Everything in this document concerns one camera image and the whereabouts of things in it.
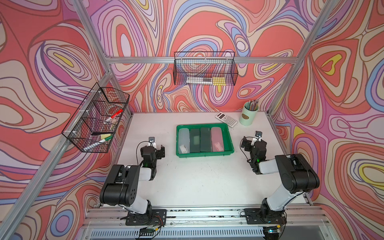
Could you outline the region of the green plastic storage tray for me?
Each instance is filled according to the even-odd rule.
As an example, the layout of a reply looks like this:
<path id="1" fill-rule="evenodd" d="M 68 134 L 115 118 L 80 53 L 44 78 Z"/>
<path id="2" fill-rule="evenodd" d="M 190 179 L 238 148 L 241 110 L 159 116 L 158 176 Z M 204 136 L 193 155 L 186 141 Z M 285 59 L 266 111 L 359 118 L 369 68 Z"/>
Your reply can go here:
<path id="1" fill-rule="evenodd" d="M 179 137 L 178 133 L 179 130 L 182 128 L 189 129 L 201 129 L 201 128 L 213 128 L 213 127 L 220 127 L 222 129 L 223 134 L 223 141 L 224 141 L 224 152 L 199 152 L 199 153 L 189 153 L 189 154 L 179 154 L 178 151 L 178 142 Z M 229 156 L 235 152 L 233 141 L 230 135 L 229 127 L 227 124 L 224 123 L 218 123 L 218 124 L 195 124 L 195 125 L 178 125 L 177 126 L 177 136 L 176 136 L 176 155 L 180 158 L 197 158 L 197 157 L 213 157 L 213 156 Z"/>

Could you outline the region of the pink pencil case front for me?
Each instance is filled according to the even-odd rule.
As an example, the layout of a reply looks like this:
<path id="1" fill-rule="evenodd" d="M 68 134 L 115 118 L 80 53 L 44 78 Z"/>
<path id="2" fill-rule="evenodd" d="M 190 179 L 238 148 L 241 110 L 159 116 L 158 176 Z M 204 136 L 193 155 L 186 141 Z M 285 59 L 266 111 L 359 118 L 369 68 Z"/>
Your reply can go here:
<path id="1" fill-rule="evenodd" d="M 213 152 L 225 151 L 222 129 L 220 127 L 211 128 L 211 142 Z"/>

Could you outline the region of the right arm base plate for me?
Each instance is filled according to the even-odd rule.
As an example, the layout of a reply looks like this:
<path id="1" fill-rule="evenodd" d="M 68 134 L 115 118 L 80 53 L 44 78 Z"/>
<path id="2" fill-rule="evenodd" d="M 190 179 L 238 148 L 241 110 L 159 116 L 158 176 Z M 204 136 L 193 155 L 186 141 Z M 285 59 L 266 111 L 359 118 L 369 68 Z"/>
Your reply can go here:
<path id="1" fill-rule="evenodd" d="M 285 225 L 285 211 L 270 211 L 264 209 L 244 209 L 248 225 Z"/>

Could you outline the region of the green white marker in basket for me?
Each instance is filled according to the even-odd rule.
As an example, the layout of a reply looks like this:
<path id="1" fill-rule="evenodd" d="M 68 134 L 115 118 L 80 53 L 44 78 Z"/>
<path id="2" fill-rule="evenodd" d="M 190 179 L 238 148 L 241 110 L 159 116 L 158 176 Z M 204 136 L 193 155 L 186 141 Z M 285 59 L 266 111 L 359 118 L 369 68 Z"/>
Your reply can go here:
<path id="1" fill-rule="evenodd" d="M 101 139 L 100 141 L 98 141 L 98 142 L 96 142 L 96 143 L 93 143 L 93 144 L 91 144 L 91 145 L 85 147 L 83 150 L 84 150 L 84 151 L 88 151 L 88 150 L 90 150 L 90 149 L 93 149 L 93 148 L 95 148 L 95 147 L 97 147 L 97 146 L 99 146 L 99 145 L 101 145 L 101 144 L 104 144 L 104 143 L 108 142 L 108 141 L 111 140 L 112 138 L 113 138 L 113 136 L 110 135 L 110 136 L 108 136 L 108 137 L 106 137 L 106 138 L 104 138 L 104 139 Z"/>

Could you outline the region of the white calculator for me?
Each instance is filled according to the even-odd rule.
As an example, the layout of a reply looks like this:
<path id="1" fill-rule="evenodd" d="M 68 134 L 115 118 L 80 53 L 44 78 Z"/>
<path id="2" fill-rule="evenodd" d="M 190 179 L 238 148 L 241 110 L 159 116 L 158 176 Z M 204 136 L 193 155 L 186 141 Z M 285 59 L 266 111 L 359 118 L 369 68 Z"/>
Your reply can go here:
<path id="1" fill-rule="evenodd" d="M 225 114 L 225 113 L 222 113 L 222 112 L 219 112 L 215 115 L 215 118 L 225 124 L 227 124 L 229 127 L 231 128 L 234 128 L 237 124 L 238 124 L 238 121 L 235 120 L 234 118 L 232 118 L 231 116 Z"/>

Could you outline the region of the mint green pen cup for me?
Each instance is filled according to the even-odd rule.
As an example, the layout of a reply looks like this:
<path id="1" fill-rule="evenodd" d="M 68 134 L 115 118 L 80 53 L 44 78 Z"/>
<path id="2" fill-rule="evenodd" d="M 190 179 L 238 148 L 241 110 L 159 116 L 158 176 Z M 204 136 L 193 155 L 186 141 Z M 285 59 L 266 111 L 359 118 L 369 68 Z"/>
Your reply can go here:
<path id="1" fill-rule="evenodd" d="M 253 123 L 256 113 L 258 112 L 259 109 L 257 111 L 251 112 L 246 109 L 246 106 L 247 106 L 247 102 L 244 104 L 242 108 L 239 122 L 243 126 L 250 126 Z"/>

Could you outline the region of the yellow item in back basket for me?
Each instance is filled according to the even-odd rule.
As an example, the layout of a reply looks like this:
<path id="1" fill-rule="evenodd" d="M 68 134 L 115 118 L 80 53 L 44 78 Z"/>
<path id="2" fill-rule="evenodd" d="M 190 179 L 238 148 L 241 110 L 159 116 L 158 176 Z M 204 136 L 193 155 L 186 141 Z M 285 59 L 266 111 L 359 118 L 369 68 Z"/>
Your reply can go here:
<path id="1" fill-rule="evenodd" d="M 214 86 L 225 86 L 226 78 L 225 77 L 212 77 L 212 84 Z"/>

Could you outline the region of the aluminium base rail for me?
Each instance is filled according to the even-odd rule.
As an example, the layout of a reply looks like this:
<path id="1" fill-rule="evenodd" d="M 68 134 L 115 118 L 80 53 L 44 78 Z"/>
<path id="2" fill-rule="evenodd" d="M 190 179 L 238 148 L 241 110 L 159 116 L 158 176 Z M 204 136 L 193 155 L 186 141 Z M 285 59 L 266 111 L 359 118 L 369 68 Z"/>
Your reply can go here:
<path id="1" fill-rule="evenodd" d="M 165 207 L 165 223 L 156 231 L 127 226 L 126 211 L 103 207 L 88 211 L 77 240 L 337 240 L 321 207 L 289 206 L 284 222 L 256 218 L 257 206 Z"/>

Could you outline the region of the red marker in basket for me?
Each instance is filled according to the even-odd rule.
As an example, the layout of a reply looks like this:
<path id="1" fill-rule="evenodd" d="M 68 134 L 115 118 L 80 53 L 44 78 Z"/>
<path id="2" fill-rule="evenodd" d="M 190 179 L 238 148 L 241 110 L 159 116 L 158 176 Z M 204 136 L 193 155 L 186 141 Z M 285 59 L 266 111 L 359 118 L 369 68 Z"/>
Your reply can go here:
<path id="1" fill-rule="evenodd" d="M 116 117 L 118 117 L 121 113 L 123 112 L 122 109 L 118 110 L 116 113 L 114 113 L 111 117 L 106 119 L 106 122 L 111 122 L 114 120 Z"/>

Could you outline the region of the pens in cup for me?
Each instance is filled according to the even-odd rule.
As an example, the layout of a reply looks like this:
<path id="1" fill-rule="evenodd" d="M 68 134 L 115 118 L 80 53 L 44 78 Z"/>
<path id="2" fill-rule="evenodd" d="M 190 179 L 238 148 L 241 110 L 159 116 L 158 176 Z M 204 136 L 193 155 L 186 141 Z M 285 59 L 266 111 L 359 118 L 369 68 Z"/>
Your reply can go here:
<path id="1" fill-rule="evenodd" d="M 251 112 L 257 111 L 259 109 L 259 100 L 248 101 L 246 109 Z"/>

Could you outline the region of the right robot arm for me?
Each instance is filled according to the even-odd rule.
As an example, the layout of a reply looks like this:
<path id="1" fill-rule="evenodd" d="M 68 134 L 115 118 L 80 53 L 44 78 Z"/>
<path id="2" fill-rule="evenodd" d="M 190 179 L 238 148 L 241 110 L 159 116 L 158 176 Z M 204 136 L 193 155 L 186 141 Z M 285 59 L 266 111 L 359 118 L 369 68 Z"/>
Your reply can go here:
<path id="1" fill-rule="evenodd" d="M 257 137 L 243 137 L 240 148 L 250 154 L 247 162 L 255 174 L 280 176 L 280 186 L 262 201 L 258 212 L 267 223 L 282 217 L 293 199 L 320 186 L 320 178 L 302 154 L 276 155 L 268 160 L 267 142 Z"/>

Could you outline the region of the dark green pencil case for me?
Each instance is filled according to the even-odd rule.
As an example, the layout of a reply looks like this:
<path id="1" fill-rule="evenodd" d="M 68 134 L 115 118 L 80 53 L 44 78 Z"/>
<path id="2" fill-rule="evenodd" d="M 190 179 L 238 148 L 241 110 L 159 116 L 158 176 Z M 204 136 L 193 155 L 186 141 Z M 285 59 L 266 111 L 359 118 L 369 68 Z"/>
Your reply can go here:
<path id="1" fill-rule="evenodd" d="M 190 152 L 200 152 L 200 129 L 190 129 Z"/>
<path id="2" fill-rule="evenodd" d="M 204 152 L 204 153 L 212 151 L 211 129 L 210 128 L 201 128 L 200 129 L 200 151 Z"/>

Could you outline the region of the clear box in back basket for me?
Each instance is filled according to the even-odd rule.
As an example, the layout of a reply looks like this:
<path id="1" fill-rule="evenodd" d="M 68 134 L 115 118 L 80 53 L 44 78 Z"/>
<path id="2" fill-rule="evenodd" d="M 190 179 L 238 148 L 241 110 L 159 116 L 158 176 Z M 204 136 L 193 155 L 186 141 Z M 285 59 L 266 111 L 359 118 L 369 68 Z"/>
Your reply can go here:
<path id="1" fill-rule="evenodd" d="M 191 85 L 212 85 L 213 79 L 206 77 L 187 77 L 186 83 Z"/>

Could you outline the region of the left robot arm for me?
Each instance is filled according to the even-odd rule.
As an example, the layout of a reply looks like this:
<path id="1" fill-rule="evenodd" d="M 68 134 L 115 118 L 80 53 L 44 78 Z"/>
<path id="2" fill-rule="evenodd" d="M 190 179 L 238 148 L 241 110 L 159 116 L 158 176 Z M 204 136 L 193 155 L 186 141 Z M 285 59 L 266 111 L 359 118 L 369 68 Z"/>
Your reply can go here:
<path id="1" fill-rule="evenodd" d="M 139 182 L 154 180 L 157 161 L 165 157 L 165 147 L 144 146 L 140 149 L 142 162 L 138 165 L 113 165 L 100 193 L 100 203 L 121 206 L 139 215 L 150 215 L 152 204 L 138 195 Z"/>

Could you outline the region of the clear frosted pencil case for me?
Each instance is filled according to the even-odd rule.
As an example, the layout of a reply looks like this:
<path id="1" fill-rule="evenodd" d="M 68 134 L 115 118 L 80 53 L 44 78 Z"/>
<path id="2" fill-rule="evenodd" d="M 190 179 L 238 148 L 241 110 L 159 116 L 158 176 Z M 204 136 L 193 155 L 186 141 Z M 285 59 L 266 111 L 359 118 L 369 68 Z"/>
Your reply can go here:
<path id="1" fill-rule="evenodd" d="M 179 142 L 178 142 L 178 151 L 179 154 L 189 154 L 190 153 L 190 131 L 187 128 L 182 128 L 178 133 Z"/>

